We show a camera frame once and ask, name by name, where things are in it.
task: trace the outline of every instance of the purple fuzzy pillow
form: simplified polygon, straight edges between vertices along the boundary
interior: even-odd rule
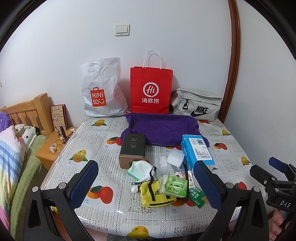
[[[5,112],[0,112],[0,132],[12,125],[9,115]]]

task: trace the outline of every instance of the green packet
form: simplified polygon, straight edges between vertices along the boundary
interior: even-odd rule
[[[205,204],[205,194],[198,188],[189,188],[189,198],[201,208]]]
[[[174,197],[186,197],[187,180],[166,174],[159,180],[159,192]]]

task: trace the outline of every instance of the green blanket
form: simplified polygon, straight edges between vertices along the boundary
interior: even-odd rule
[[[47,174],[47,170],[40,160],[35,157],[45,140],[45,136],[37,136],[28,150],[24,158],[19,183],[11,201],[10,234],[16,241],[22,240],[24,217],[31,190],[34,186],[40,186]]]

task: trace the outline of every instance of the wooden headboard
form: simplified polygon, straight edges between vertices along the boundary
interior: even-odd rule
[[[44,136],[48,136],[54,131],[47,93],[38,95],[33,100],[3,107],[0,111],[7,113],[14,125],[24,124],[25,126],[39,127]]]

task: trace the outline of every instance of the white sponge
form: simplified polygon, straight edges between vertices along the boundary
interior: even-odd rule
[[[181,151],[171,150],[167,158],[167,163],[174,165],[175,167],[180,167],[183,160],[184,154]]]

